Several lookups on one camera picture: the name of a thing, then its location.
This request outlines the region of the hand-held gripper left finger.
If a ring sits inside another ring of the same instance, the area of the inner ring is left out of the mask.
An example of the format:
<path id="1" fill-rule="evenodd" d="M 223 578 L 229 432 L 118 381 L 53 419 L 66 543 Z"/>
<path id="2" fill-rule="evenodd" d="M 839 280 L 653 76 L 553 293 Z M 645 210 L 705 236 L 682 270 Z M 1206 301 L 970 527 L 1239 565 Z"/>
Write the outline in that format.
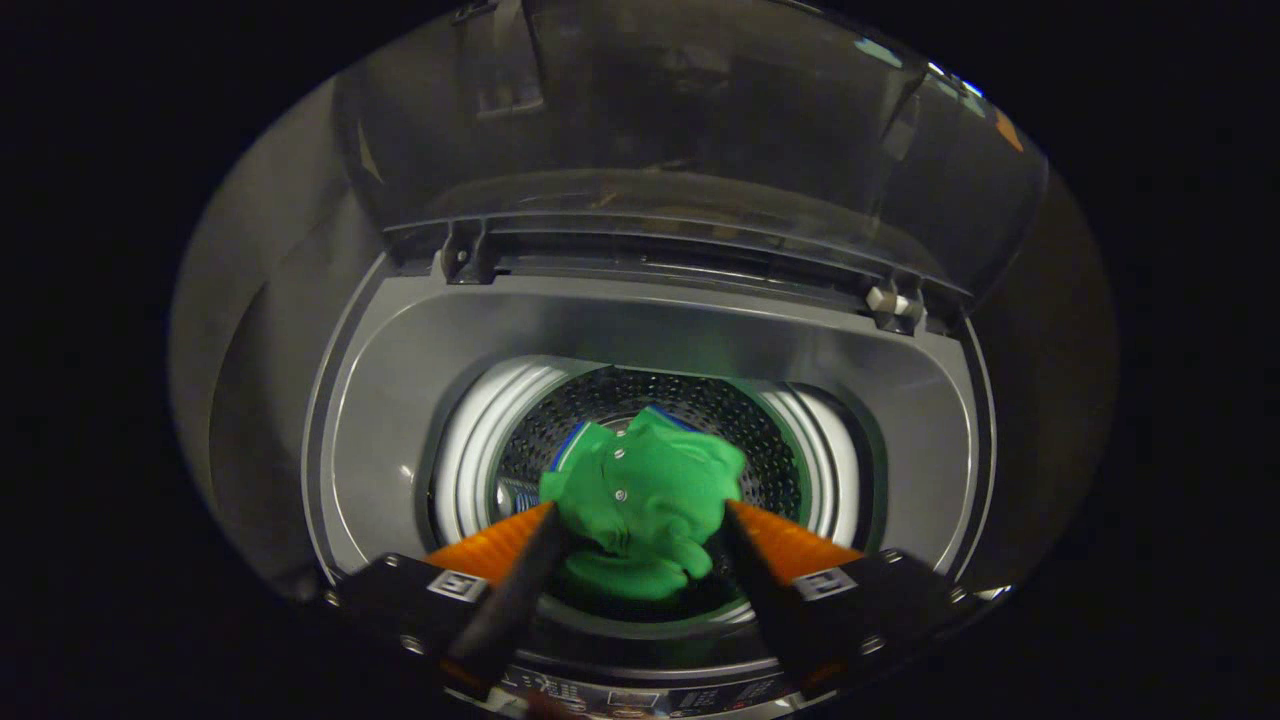
<path id="1" fill-rule="evenodd" d="M 539 503 L 424 559 L 384 553 L 328 589 L 325 610 L 435 688 L 484 702 L 571 544 L 558 506 Z"/>

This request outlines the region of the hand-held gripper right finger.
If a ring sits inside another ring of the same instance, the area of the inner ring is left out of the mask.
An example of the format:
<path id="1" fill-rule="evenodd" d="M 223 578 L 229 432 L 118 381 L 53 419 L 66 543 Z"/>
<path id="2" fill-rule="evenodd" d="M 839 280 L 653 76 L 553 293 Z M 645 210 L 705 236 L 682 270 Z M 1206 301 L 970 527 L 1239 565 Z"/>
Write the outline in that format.
<path id="1" fill-rule="evenodd" d="M 899 670 L 991 605 L 901 550 L 836 544 L 750 503 L 726 501 L 722 536 L 765 647 L 805 700 Z"/>

